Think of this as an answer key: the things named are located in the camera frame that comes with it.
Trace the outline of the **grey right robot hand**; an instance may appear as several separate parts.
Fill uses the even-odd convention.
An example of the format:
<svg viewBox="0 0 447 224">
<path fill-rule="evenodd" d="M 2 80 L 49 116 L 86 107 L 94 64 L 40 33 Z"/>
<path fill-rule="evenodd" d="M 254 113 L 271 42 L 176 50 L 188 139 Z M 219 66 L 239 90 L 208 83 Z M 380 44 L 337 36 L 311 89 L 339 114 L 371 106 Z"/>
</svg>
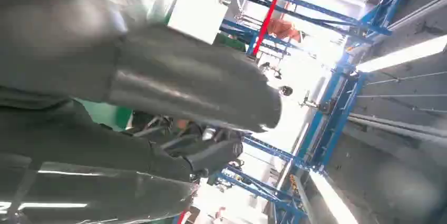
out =
<svg viewBox="0 0 447 224">
<path fill-rule="evenodd" d="M 246 57 L 174 0 L 1 0 L 1 223 L 147 223 L 280 119 Z"/>
</svg>

